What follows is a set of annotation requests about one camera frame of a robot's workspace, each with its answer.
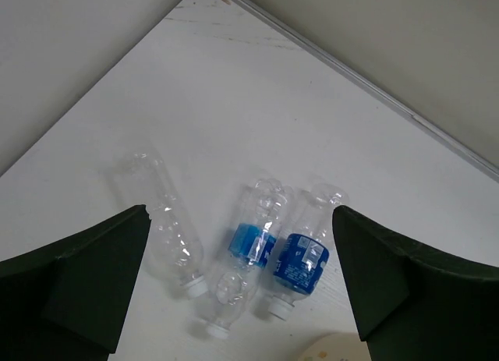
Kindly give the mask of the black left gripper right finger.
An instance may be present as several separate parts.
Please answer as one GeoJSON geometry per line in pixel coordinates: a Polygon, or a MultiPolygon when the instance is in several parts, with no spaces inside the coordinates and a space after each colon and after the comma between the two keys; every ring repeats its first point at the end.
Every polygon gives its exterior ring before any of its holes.
{"type": "Polygon", "coordinates": [[[433,248],[347,206],[332,231],[373,360],[496,360],[498,269],[433,248]]]}

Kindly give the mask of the clear bottle light blue label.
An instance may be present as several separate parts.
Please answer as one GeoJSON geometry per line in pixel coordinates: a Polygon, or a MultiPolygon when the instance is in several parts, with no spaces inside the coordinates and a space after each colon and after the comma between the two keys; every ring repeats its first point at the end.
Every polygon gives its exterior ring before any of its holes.
{"type": "Polygon", "coordinates": [[[293,199],[292,187],[273,178],[259,179],[244,189],[208,270],[208,293],[199,309],[204,337],[227,339],[248,309],[293,199]]]}

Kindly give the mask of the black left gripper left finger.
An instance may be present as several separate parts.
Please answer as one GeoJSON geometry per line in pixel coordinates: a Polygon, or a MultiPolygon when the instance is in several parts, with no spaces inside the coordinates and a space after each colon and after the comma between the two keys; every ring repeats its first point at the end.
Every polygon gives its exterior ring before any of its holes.
{"type": "Polygon", "coordinates": [[[115,353],[150,231],[144,205],[1,262],[3,360],[115,353]]]}

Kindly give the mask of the clear unlabelled plastic bottle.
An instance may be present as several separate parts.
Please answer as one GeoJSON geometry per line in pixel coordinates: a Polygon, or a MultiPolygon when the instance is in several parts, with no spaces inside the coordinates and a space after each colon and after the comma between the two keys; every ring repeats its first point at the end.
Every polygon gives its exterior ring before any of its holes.
{"type": "Polygon", "coordinates": [[[203,246],[161,157],[142,150],[119,157],[108,171],[119,203],[144,205],[150,218],[146,263],[177,296],[207,293],[203,246]]]}

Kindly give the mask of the clear bottle dark blue label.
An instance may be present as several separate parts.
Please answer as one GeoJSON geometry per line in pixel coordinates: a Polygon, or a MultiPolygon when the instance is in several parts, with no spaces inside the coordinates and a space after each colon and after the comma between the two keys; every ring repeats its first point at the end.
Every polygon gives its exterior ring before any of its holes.
{"type": "Polygon", "coordinates": [[[343,189],[327,183],[299,193],[283,228],[284,245],[272,272],[271,315],[287,320],[295,303],[311,296],[334,251],[334,210],[348,202],[343,189]]]}

